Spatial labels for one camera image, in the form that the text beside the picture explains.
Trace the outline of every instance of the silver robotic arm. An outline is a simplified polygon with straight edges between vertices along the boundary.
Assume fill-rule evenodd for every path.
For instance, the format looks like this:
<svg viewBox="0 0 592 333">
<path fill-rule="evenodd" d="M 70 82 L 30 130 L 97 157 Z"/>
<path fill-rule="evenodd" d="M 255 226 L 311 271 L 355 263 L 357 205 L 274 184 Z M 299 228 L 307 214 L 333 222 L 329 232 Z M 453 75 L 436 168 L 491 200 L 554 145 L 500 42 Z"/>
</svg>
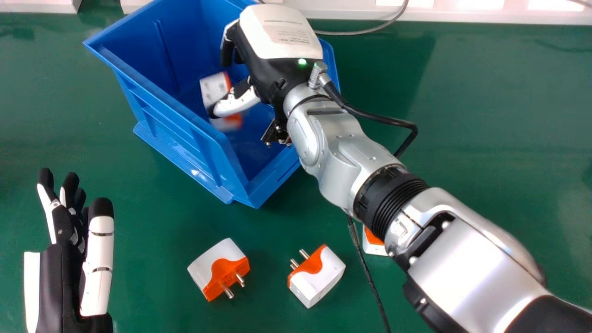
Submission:
<svg viewBox="0 0 592 333">
<path fill-rule="evenodd" d="M 291 66 L 320 53 L 300 13 L 249 6 L 234 30 L 224 38 L 236 45 L 261 101 L 274 105 L 277 131 L 287 135 L 278 142 L 292 143 L 324 198 L 384 240 L 407 274 L 405 297 L 434 331 L 592 331 L 590 312 L 551 295 L 516 239 L 445 190 L 429 187 L 369 139 L 320 59 L 305 69 Z M 280 52 L 296 35 L 317 52 Z M 282 57 L 266 57 L 272 49 Z M 266 64 L 273 70 L 262 71 Z"/>
</svg>

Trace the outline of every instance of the metal pin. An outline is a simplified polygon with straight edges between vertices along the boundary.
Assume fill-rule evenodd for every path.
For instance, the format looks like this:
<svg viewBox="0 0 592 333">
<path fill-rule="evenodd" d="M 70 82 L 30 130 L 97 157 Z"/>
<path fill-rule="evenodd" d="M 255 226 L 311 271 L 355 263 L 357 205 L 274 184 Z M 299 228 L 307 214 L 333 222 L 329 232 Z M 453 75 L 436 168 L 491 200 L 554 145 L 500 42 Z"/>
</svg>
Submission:
<svg viewBox="0 0 592 333">
<path fill-rule="evenodd" d="M 296 268 L 298 268 L 298 263 L 296 262 L 296 260 L 294 259 L 290 259 L 290 267 L 294 266 L 293 270 L 295 270 Z"/>
<path fill-rule="evenodd" d="M 306 260 L 306 259 L 308 259 L 308 258 L 310 257 L 310 256 L 308 255 L 308 253 L 306 253 L 306 251 L 305 251 L 305 250 L 303 250 L 303 249 L 300 249 L 300 250 L 298 251 L 298 253 L 300 253 L 300 255 L 301 255 L 301 256 L 303 256 L 305 260 Z"/>
<path fill-rule="evenodd" d="M 242 276 L 240 276 L 239 273 L 234 272 L 234 275 L 236 275 L 236 279 L 239 281 L 239 284 L 242 288 L 244 288 L 244 279 Z"/>
<path fill-rule="evenodd" d="M 228 289 L 227 286 L 222 285 L 222 289 L 224 289 L 224 292 L 226 293 L 226 296 L 228 296 L 229 299 L 234 298 L 234 294 L 230 291 L 230 289 Z"/>
</svg>

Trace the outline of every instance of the black ribbed joint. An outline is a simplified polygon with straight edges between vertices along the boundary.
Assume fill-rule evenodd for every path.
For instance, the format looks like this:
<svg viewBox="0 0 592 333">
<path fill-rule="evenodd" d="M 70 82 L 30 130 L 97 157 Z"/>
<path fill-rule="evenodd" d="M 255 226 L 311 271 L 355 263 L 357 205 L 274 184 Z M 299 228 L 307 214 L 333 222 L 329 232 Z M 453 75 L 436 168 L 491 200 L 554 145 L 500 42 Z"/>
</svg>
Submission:
<svg viewBox="0 0 592 333">
<path fill-rule="evenodd" d="M 411 199 L 429 186 L 404 169 L 386 167 L 369 178 L 359 190 L 353 204 L 354 214 L 384 241 L 393 218 Z"/>
</svg>

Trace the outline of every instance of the gray cable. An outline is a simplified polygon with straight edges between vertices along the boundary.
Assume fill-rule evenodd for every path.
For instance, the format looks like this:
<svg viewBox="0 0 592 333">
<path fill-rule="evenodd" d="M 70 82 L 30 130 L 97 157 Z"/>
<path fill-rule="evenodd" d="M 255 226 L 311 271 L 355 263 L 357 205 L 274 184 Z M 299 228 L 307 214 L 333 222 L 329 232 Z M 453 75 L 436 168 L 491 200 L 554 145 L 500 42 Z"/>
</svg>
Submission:
<svg viewBox="0 0 592 333">
<path fill-rule="evenodd" d="M 587 1 L 584 1 L 584 0 L 569 0 L 569 1 L 575 2 L 576 4 L 580 4 L 584 7 L 592 8 L 592 4 Z"/>
<path fill-rule="evenodd" d="M 259 0 L 259 2 L 261 4 L 264 4 L 265 1 L 264 0 Z M 357 36 L 357 35 L 363 35 L 363 34 L 369 34 L 369 33 L 373 33 L 374 31 L 378 31 L 380 29 L 386 28 L 389 25 L 391 25 L 394 21 L 396 21 L 398 18 L 401 17 L 401 15 L 403 15 L 403 13 L 405 12 L 405 10 L 407 9 L 407 5 L 409 4 L 409 0 L 403 0 L 403 4 L 399 7 L 399 11 L 395 14 L 395 17 L 393 17 L 392 19 L 386 21 L 385 23 L 382 23 L 381 25 L 378 25 L 374 28 L 370 28 L 370 29 L 364 29 L 364 30 L 358 30 L 358 31 L 323 31 L 323 30 L 314 30 L 314 32 L 316 34 L 319 35 L 327 35 L 327 36 Z"/>
</svg>

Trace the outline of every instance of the black cable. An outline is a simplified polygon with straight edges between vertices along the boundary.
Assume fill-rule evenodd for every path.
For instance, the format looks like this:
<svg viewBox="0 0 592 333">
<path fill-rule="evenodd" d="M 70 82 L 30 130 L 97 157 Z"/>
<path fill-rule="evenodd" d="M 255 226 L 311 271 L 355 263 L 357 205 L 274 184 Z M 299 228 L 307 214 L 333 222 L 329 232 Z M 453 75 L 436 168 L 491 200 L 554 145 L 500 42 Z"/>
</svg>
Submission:
<svg viewBox="0 0 592 333">
<path fill-rule="evenodd" d="M 393 154 L 393 155 L 395 155 L 396 158 L 399 158 L 403 154 L 403 152 L 407 149 L 407 147 L 409 147 L 411 142 L 413 142 L 413 140 L 417 137 L 417 134 L 419 133 L 419 130 L 417 129 L 417 125 L 415 125 L 414 123 L 412 123 L 410 121 L 392 118 L 392 117 L 380 116 L 378 114 L 367 113 L 367 112 L 358 110 L 357 108 L 355 108 L 354 106 L 349 104 L 341 96 L 341 94 L 339 93 L 339 90 L 337 90 L 337 87 L 335 87 L 335 84 L 332 81 L 327 82 L 323 86 L 323 89 L 325 89 L 325 91 L 327 92 L 329 97 L 335 103 L 337 103 L 340 107 L 344 108 L 348 113 L 350 113 L 353 116 L 363 117 L 366 119 L 377 121 L 382 124 L 387 124 L 387 125 L 392 125 L 392 126 L 397 126 L 397 127 L 404 127 L 406 129 L 410 129 L 411 133 L 409 133 L 409 135 L 407 136 L 407 138 L 405 139 L 403 144 L 401 144 L 401 146 L 397 149 L 395 154 Z"/>
<path fill-rule="evenodd" d="M 259 0 L 259 2 L 261 4 L 265 4 L 264 0 Z M 386 27 L 388 27 L 389 25 L 391 25 L 394 21 L 397 21 L 401 15 L 403 15 L 403 13 L 405 12 L 405 10 L 407 9 L 407 5 L 409 4 L 409 0 L 403 0 L 403 3 L 401 4 L 401 6 L 399 7 L 399 10 L 397 11 L 397 13 L 395 14 L 395 16 L 386 21 L 385 23 L 379 24 L 376 27 L 370 28 L 370 29 L 364 29 L 364 30 L 357 30 L 357 31 L 324 31 L 324 30 L 314 30 L 314 33 L 319 34 L 319 35 L 327 35 L 327 36 L 357 36 L 357 35 L 363 35 L 363 34 L 369 34 L 369 33 L 373 33 L 375 31 L 384 29 Z"/>
<path fill-rule="evenodd" d="M 360 263 L 362 264 L 362 268 L 364 269 L 364 274 L 366 274 L 366 279 L 368 279 L 368 283 L 370 284 L 370 288 L 372 289 L 372 294 L 374 294 L 374 299 L 376 300 L 376 304 L 378 305 L 378 310 L 380 311 L 380 316 L 382 317 L 382 323 L 384 324 L 384 331 L 386 333 L 391 333 L 391 326 L 388 324 L 387 314 L 386 312 L 384 312 L 384 306 L 382 305 L 382 301 L 380 300 L 380 296 L 378 295 L 378 291 L 376 290 L 376 286 L 374 285 L 374 281 L 372 280 L 372 276 L 370 275 L 370 270 L 368 269 L 368 265 L 366 264 L 366 260 L 364 259 L 362 248 L 360 248 L 358 230 L 356 229 L 356 225 L 353 224 L 352 217 L 349 215 L 348 229 L 349 235 L 352 237 L 353 245 L 356 247 L 356 251 L 358 252 L 358 258 L 360 259 Z"/>
</svg>

